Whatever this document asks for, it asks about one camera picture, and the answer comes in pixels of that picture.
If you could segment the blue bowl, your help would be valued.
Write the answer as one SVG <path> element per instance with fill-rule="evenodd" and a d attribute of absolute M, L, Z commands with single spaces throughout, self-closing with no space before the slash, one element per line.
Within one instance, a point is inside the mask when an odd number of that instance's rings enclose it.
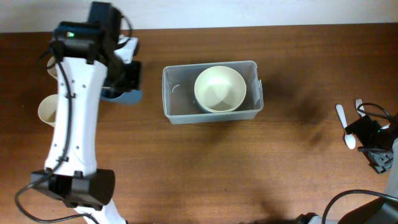
<path fill-rule="evenodd" d="M 198 101 L 196 101 L 196 104 L 198 108 L 203 112 L 203 113 L 212 113 L 212 111 L 207 110 L 205 107 L 203 107 Z"/>

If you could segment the cream bowl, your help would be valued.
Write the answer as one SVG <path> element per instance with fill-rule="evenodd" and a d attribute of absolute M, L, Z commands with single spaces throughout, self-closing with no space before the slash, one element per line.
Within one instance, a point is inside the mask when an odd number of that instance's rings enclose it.
<path fill-rule="evenodd" d="M 218 95 L 216 93 L 205 93 L 195 95 L 198 104 L 209 113 L 232 112 L 242 105 L 246 95 L 227 93 Z"/>
<path fill-rule="evenodd" d="M 205 93 L 246 95 L 247 86 L 243 76 L 236 70 L 226 66 L 214 66 L 199 74 L 195 80 L 193 91 L 194 95 Z"/>

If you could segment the blue cup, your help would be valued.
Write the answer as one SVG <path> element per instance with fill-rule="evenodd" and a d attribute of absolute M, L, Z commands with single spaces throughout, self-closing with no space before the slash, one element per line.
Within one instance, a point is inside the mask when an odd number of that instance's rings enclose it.
<path fill-rule="evenodd" d="M 110 90 L 104 89 L 102 89 L 100 96 L 100 98 L 104 101 L 127 105 L 137 104 L 141 101 L 142 97 L 142 90 L 131 90 L 130 92 L 112 92 Z"/>

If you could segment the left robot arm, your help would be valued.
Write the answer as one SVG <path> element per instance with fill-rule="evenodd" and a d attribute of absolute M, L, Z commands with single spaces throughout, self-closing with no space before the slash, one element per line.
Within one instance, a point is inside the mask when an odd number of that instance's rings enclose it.
<path fill-rule="evenodd" d="M 59 200 L 88 223 L 124 223 L 113 201 L 115 174 L 97 166 L 95 136 L 100 98 L 141 99 L 138 40 L 121 34 L 126 17 L 109 2 L 94 1 L 85 22 L 59 23 L 49 50 L 58 73 L 52 145 L 29 187 Z"/>

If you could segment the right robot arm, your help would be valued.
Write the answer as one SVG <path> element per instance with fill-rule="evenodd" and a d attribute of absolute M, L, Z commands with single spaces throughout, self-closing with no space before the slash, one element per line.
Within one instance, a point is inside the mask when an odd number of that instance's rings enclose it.
<path fill-rule="evenodd" d="M 316 213 L 301 214 L 294 223 L 397 223 L 397 116 L 392 118 L 389 127 L 384 129 L 368 115 L 345 127 L 348 134 L 354 134 L 362 146 L 359 151 L 368 149 L 370 152 L 391 152 L 392 167 L 386 189 L 383 193 L 370 190 L 347 190 L 328 203 L 323 215 Z M 332 205 L 341 197 L 349 194 L 367 194 L 377 199 L 362 205 L 343 216 L 339 220 L 327 219 Z"/>

